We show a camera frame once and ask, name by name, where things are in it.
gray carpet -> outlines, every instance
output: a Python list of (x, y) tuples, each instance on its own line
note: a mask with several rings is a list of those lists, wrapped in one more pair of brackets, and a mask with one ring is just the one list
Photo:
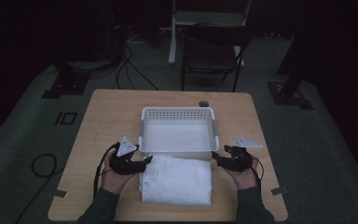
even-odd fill
[[(170, 39), (163, 36), (159, 44), (134, 38), (131, 61), (160, 90), (180, 90), (180, 55), (177, 63), (168, 64)], [(278, 180), (288, 192), (283, 195), (290, 223), (358, 223), (358, 166), (342, 138), (337, 125), (319, 98), (316, 88), (306, 82), (300, 89), (314, 110), (299, 106), (275, 105), (268, 81), (285, 81), (276, 76), (290, 40), (276, 37), (254, 38), (245, 51), (237, 91), (249, 92), (268, 144)], [(135, 89), (153, 90), (130, 66), (129, 78)], [(131, 89), (126, 67), (120, 72), (120, 87)], [(64, 167), (92, 92), (111, 89), (115, 71), (91, 74), (83, 95), (65, 95), (60, 99), (41, 99), (57, 73), (49, 67), (40, 74), (22, 96), (0, 128), (0, 223), (15, 223), (22, 209), (43, 186), (46, 178), (32, 172), (33, 160), (51, 153), (57, 169)], [(230, 91), (232, 78), (224, 83), (202, 87), (203, 77), (189, 80), (187, 91)], [(60, 113), (77, 113), (75, 122), (56, 124)], [(50, 158), (37, 161), (35, 169), (48, 174)], [(52, 192), (61, 174), (53, 176), (40, 195), (24, 213), (20, 223), (52, 223), (48, 209)]]

person's arm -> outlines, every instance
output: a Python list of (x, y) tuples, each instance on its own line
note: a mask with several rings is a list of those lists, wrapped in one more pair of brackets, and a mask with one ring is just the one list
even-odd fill
[(108, 154), (104, 160), (103, 178), (92, 204), (81, 216), (79, 224), (103, 224), (112, 223), (115, 219), (118, 199), (124, 186), (134, 175), (119, 175), (110, 170), (109, 161), (112, 154)]
[[(252, 167), (257, 170), (257, 160), (253, 160)], [(264, 207), (252, 169), (242, 173), (226, 169), (225, 171), (234, 180), (238, 191), (237, 223), (275, 223), (274, 216)]]

folded white cloth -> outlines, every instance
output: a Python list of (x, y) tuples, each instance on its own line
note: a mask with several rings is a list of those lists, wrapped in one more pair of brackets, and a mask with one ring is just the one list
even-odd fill
[(153, 156), (140, 182), (142, 202), (211, 205), (211, 164), (207, 161)]

white plastic basket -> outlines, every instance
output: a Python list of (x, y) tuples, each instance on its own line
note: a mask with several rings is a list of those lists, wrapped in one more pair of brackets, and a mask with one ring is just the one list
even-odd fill
[(209, 107), (146, 107), (139, 134), (144, 156), (210, 159), (219, 149), (213, 110)]

wooden table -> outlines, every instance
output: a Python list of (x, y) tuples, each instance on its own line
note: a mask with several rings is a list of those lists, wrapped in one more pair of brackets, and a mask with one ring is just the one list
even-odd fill
[[(272, 195), (279, 187), (266, 141), (247, 93), (195, 91), (116, 91), (97, 90), (89, 102), (71, 155), (63, 171), (58, 190), (66, 197), (54, 197), (48, 212), (51, 220), (77, 220), (92, 202), (95, 170), (103, 153), (123, 136), (138, 144), (142, 109), (148, 106), (199, 106), (206, 100), (216, 117), (220, 140), (218, 153), (229, 156), (224, 145), (243, 136), (263, 144), (248, 148), (264, 165), (262, 198), (276, 220), (286, 220), (287, 210), (281, 194)], [(137, 151), (133, 161), (142, 159)], [(212, 205), (178, 206), (141, 202), (139, 176), (134, 177), (121, 193), (116, 221), (234, 221), (237, 191), (226, 172), (212, 163)]]

